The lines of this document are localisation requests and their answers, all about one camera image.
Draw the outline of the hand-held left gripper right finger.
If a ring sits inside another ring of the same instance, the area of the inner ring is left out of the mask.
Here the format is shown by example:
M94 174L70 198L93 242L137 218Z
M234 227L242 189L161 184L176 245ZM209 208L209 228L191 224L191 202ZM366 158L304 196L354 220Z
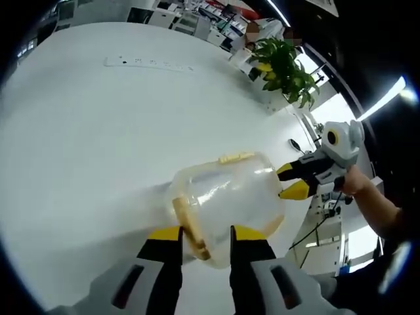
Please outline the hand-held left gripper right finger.
M353 314L330 304L313 277L277 258L266 237L246 226L230 227L229 283L236 314Z

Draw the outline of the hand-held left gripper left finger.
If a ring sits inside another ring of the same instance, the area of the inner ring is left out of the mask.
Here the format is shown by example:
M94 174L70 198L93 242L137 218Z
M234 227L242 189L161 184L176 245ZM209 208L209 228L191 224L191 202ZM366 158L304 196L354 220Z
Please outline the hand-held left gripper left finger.
M89 294L49 314L174 314L182 287L183 228L154 230L137 256L92 281Z

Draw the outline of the person's right hand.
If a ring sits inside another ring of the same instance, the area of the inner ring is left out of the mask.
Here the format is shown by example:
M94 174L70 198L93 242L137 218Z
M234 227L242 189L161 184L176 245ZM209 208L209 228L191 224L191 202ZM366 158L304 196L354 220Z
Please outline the person's right hand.
M371 184L369 178L361 172L357 165L347 169L345 176L339 178L339 183L334 191L342 192L347 196L355 196Z

